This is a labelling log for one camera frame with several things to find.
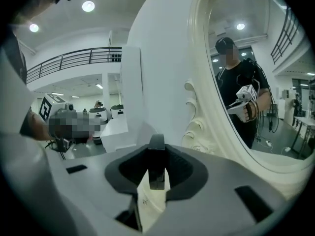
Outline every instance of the man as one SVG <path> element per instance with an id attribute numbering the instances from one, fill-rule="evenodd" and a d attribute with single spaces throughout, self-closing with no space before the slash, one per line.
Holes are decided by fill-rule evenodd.
<path id="1" fill-rule="evenodd" d="M 26 61 L 20 51 L 14 31 L 17 26 L 27 23 L 33 17 L 41 14 L 52 4 L 57 4 L 59 1 L 60 0 L 28 0 L 26 4 L 18 8 L 15 16 L 11 19 L 11 23 L 6 28 L 6 39 L 3 43 L 5 55 L 25 84 L 27 78 Z M 53 137 L 48 132 L 48 126 L 31 108 L 24 119 L 20 133 L 39 141 L 53 140 Z"/>
<path id="2" fill-rule="evenodd" d="M 295 124 L 295 117 L 300 116 L 301 110 L 302 110 L 302 102 L 301 102 L 299 93 L 296 93 L 296 94 L 295 94 L 295 100 L 294 100 L 294 103 L 293 103 L 293 107 L 294 107 L 294 113 L 293 113 L 293 123 L 292 123 L 292 126 L 294 127 L 294 124 Z M 295 127 L 297 127 L 298 125 L 299 125 L 299 121 L 296 120 L 296 126 L 295 126 Z"/>
<path id="3" fill-rule="evenodd" d="M 224 69 L 216 76 L 220 94 L 224 105 L 228 107 L 237 99 L 236 93 L 241 87 L 253 85 L 255 90 L 258 90 L 258 84 L 253 79 L 260 83 L 260 89 L 257 94 L 256 103 L 259 111 L 267 110 L 271 103 L 271 95 L 268 82 L 265 79 L 262 71 L 257 67 L 253 79 L 248 79 L 241 71 L 244 71 L 244 62 L 240 61 L 239 51 L 231 38 L 221 38 L 216 42 L 216 50 L 220 54 L 220 60 L 224 65 Z M 247 122 L 242 122 L 236 115 L 231 115 L 231 120 L 243 139 L 244 143 L 252 148 L 255 134 L 257 131 L 258 112 L 253 103 L 249 103 L 251 107 L 252 118 L 246 107 L 244 113 Z"/>

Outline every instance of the white ceiling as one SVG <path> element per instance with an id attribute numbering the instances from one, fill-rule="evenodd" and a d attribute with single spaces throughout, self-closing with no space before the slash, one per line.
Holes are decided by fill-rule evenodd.
<path id="1" fill-rule="evenodd" d="M 279 76 L 289 76 L 295 79 L 309 80 L 311 76 L 307 73 L 315 73 L 315 56 L 310 48 L 301 58 L 288 66 Z"/>
<path id="2" fill-rule="evenodd" d="M 221 37 L 234 41 L 263 36 L 267 33 L 268 0 L 217 0 L 209 20 L 209 47 Z M 244 23 L 243 30 L 236 26 Z"/>
<path id="3" fill-rule="evenodd" d="M 103 94 L 103 91 L 96 86 L 102 84 L 102 75 L 93 74 L 83 77 L 72 78 L 69 80 L 60 81 L 45 87 L 39 88 L 34 91 L 37 98 L 42 98 L 44 93 L 62 93 L 66 97 L 80 96 L 87 97 L 91 95 Z M 110 94 L 116 94 L 121 91 L 120 74 L 108 75 L 108 87 Z"/>
<path id="4" fill-rule="evenodd" d="M 41 15 L 33 18 L 17 31 L 18 38 L 30 48 L 61 35 L 92 28 L 129 29 L 145 0 L 91 0 L 95 3 L 92 12 L 84 12 L 82 3 L 87 0 L 61 0 Z M 38 24 L 40 31 L 29 30 L 31 23 Z"/>

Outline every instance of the ornate mirror frame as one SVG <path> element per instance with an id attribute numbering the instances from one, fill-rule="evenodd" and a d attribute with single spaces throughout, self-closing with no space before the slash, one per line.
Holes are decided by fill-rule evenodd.
<path id="1" fill-rule="evenodd" d="M 231 125 L 209 62 L 208 25 L 215 2 L 193 0 L 191 4 L 188 38 L 194 67 L 192 79 L 185 83 L 185 89 L 193 91 L 195 96 L 187 100 L 187 105 L 192 109 L 192 118 L 182 144 L 240 163 L 289 199 L 304 188 L 313 170 L 315 153 L 304 161 L 293 159 L 292 164 L 275 165 L 253 154 Z"/>

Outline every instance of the gray floor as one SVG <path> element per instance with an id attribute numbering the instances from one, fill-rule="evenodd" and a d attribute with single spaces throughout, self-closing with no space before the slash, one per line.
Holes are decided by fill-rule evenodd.
<path id="1" fill-rule="evenodd" d="M 273 154 L 282 154 L 292 157 L 292 158 L 297 158 L 298 154 L 295 153 L 294 151 L 289 151 L 285 152 L 284 148 L 285 147 L 292 147 L 292 143 L 295 139 L 297 130 L 294 129 L 291 125 L 287 124 L 286 122 L 279 120 L 279 127 L 275 133 L 269 132 L 268 130 L 268 120 L 265 118 L 264 120 L 264 126 L 262 126 L 262 123 L 260 125 L 260 134 L 261 134 L 261 141 L 257 142 L 255 141 L 252 149 L 266 152 L 266 153 L 273 153 Z M 269 140 L 273 146 L 267 147 L 266 140 Z M 294 149 L 296 151 L 299 151 L 301 146 L 302 146 L 303 139 L 299 136 Z M 302 156 L 301 159 L 305 159 L 311 155 L 311 148 L 306 145 L 305 149 L 302 151 Z"/>

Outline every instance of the railing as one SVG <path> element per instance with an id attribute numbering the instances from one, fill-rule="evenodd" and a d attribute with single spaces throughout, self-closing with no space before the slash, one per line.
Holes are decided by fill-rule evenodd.
<path id="1" fill-rule="evenodd" d="M 276 42 L 275 47 L 271 52 L 274 64 L 276 64 L 277 60 L 283 56 L 288 46 L 292 45 L 292 40 L 298 28 L 299 21 L 292 12 L 291 8 L 287 6 L 282 31 L 280 33 L 279 39 Z"/>
<path id="2" fill-rule="evenodd" d="M 65 53 L 28 70 L 26 83 L 67 68 L 95 63 L 121 62 L 121 47 L 100 47 Z"/>

